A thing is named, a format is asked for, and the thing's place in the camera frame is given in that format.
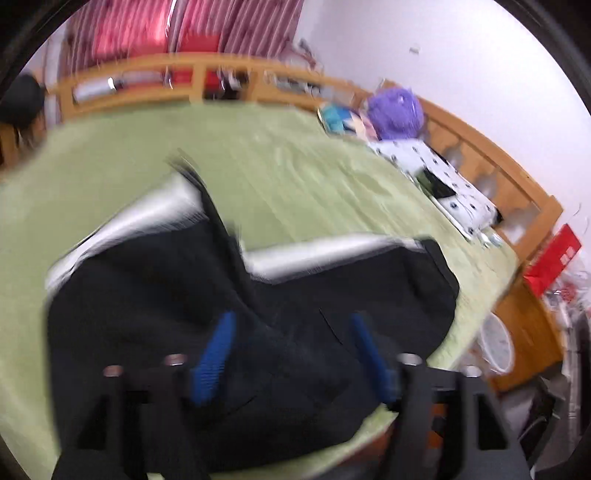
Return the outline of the red carton by bed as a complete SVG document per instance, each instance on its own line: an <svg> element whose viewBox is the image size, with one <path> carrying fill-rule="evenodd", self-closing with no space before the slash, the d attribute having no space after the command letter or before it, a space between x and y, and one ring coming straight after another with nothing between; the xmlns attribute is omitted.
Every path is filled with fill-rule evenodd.
<svg viewBox="0 0 591 480"><path fill-rule="evenodd" d="M523 273L532 294L540 298L566 269L581 249L572 228L564 224Z"/></svg>

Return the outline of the green bed blanket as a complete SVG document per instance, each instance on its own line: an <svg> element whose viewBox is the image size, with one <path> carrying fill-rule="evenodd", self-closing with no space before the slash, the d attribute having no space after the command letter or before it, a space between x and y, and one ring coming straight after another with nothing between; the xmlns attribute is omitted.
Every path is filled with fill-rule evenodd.
<svg viewBox="0 0 591 480"><path fill-rule="evenodd" d="M169 103L91 114L52 129L1 182L1 435L32 479L58 454L46 382L51 265L157 186L175 158L204 179L247 250L372 232L434 238L460 284L451 330L430 357L453 367L513 280L507 245L467 241L401 172L317 117L256 103Z"/></svg>

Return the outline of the white spotted pillow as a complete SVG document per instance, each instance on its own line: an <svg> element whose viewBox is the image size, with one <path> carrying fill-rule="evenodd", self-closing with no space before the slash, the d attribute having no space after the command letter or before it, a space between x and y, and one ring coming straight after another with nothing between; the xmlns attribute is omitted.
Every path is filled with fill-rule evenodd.
<svg viewBox="0 0 591 480"><path fill-rule="evenodd" d="M375 141L368 147L415 183L466 239L503 220L487 196L422 140Z"/></svg>

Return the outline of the dark tablet on pillow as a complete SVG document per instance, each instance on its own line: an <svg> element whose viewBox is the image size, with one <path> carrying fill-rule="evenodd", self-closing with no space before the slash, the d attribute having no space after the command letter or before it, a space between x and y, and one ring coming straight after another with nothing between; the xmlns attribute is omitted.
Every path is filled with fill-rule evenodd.
<svg viewBox="0 0 591 480"><path fill-rule="evenodd" d="M439 179L429 169L422 169L415 177L420 187L436 200L455 197L456 191Z"/></svg>

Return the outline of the red striped curtain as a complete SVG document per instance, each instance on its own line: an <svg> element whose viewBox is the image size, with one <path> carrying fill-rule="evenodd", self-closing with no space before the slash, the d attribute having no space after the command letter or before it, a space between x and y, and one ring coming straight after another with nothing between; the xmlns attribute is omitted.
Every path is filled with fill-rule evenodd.
<svg viewBox="0 0 591 480"><path fill-rule="evenodd" d="M68 21L60 75L144 54L274 59L294 40L301 1L90 1Z"/></svg>

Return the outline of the purple plush toy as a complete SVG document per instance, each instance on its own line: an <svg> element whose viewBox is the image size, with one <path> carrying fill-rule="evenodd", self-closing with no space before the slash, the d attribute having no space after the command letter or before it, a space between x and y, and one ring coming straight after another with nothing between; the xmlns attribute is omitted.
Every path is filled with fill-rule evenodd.
<svg viewBox="0 0 591 480"><path fill-rule="evenodd" d="M380 91L368 100L367 115L381 140L416 138L425 115L418 97L404 88Z"/></svg>

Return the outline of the teal and pink cloth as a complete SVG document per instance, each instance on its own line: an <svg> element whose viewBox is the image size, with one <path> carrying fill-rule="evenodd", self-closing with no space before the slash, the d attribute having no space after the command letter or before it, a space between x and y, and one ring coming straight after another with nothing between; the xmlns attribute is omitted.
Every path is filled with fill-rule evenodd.
<svg viewBox="0 0 591 480"><path fill-rule="evenodd" d="M370 119L355 109L335 103L324 103L317 109L318 121L329 135L374 141L378 136Z"/></svg>

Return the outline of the black garment on shelf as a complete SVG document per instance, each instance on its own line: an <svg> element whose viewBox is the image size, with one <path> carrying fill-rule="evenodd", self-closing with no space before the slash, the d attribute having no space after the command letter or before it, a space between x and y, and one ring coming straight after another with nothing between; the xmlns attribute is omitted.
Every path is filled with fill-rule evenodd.
<svg viewBox="0 0 591 480"><path fill-rule="evenodd" d="M45 95L45 87L33 75L19 75L1 100L1 122L19 129L27 128L43 110Z"/></svg>

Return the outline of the black pants with white stripe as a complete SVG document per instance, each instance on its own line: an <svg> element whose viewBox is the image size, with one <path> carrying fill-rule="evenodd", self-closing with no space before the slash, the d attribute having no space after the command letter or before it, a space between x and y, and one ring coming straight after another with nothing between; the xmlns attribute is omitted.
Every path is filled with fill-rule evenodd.
<svg viewBox="0 0 591 480"><path fill-rule="evenodd" d="M245 253L181 165L60 258L46 290L61 453L105 367L145 370L174 354L195 366L221 315L235 313L221 385L189 420L211 475L351 439L381 403L353 314L385 356L427 358L452 326L460 286L430 238L353 234Z"/></svg>

